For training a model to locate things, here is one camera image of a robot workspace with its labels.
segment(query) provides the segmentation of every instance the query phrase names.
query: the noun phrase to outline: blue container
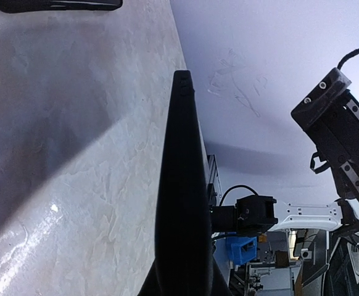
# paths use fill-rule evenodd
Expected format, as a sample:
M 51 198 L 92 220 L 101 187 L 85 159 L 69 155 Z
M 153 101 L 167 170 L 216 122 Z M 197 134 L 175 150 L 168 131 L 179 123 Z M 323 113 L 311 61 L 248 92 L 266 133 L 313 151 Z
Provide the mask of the blue container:
M 227 237 L 226 251 L 235 265 L 243 265 L 257 257 L 256 237 Z

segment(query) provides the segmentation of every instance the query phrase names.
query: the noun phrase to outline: bolt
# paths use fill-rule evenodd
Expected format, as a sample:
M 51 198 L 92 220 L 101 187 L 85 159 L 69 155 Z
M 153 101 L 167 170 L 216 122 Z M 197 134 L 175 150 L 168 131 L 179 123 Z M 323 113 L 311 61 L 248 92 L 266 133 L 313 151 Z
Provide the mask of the bolt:
M 345 157 L 344 155 L 340 155 L 339 156 L 339 163 L 344 163 L 345 162 Z
M 325 89 L 325 88 L 326 88 L 326 83 L 323 82 L 323 81 L 321 81 L 321 82 L 320 82 L 320 88 L 321 88 L 321 89 Z

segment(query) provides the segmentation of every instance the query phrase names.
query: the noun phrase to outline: screw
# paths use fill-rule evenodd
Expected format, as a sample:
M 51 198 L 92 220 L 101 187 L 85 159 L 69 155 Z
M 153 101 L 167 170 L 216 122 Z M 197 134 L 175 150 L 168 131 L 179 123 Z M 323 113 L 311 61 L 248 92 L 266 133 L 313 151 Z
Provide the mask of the screw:
M 321 88 L 321 89 L 325 89 L 325 88 L 326 88 L 326 83 L 323 82 L 323 81 L 321 81 L 321 82 L 320 82 L 320 88 Z
M 345 157 L 344 155 L 340 155 L 339 156 L 339 163 L 344 163 L 345 162 Z

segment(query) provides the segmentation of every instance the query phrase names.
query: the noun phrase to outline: wall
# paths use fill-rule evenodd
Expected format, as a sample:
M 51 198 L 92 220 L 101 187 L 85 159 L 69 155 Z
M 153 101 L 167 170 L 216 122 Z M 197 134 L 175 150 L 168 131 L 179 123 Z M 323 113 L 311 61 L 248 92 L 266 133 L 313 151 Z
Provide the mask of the wall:
M 171 0 L 171 6 L 223 190 L 245 183 L 282 200 L 335 200 L 330 172 L 308 169 L 315 147 L 290 112 L 359 47 L 359 1 Z M 343 72 L 359 100 L 359 56 Z

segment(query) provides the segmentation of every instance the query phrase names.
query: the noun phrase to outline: blue bin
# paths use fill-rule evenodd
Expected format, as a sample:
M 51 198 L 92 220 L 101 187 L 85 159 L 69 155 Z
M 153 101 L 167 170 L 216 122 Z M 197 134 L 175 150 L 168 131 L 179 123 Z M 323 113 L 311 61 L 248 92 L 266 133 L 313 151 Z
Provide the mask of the blue bin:
M 227 237 L 226 251 L 235 265 L 244 265 L 257 257 L 257 238 Z

